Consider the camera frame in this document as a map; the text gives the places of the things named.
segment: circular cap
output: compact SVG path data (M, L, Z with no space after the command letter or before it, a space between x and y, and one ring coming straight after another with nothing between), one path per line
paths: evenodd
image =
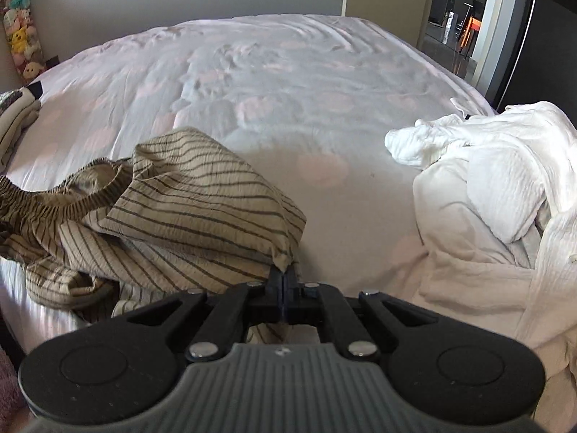
M212 342L198 342L192 344L188 350L193 358L207 358L216 355L218 347Z
M437 365L443 376L465 386L490 384L499 379L505 370L503 360L498 355L479 347L466 346L445 351L437 360Z
M68 353L60 372L74 384L97 386L117 379L128 363L121 351L106 345L88 345Z
M348 346L348 351L358 357L371 356L377 353L377 346L373 342L357 340Z

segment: striped fabric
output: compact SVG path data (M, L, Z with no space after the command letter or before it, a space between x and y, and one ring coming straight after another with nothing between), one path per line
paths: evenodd
M306 219L252 167L193 128L91 162L48 192L0 178L0 254L59 309L122 314L167 293L265 280L295 259Z

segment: mattress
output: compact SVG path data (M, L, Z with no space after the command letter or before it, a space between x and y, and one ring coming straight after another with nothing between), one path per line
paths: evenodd
M44 73L40 117L7 171L48 189L96 157L129 156L194 126L247 160L308 217L305 280L353 295L418 286L416 170L384 147L391 128L458 107L491 115L473 88L367 21L303 15L194 21L124 37ZM0 308L25 351L73 330L76 316L28 298L0 263Z

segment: bed sheet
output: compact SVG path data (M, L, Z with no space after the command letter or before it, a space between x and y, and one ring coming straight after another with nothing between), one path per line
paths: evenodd
M384 147L391 128L462 106L491 115L464 81L367 21L270 15L194 21L111 41L41 75L40 117L8 177L51 188L95 157L117 159L194 126L246 159L308 217L304 279L410 296L424 256L413 179ZM82 323L25 293L0 264L0 307L26 351Z

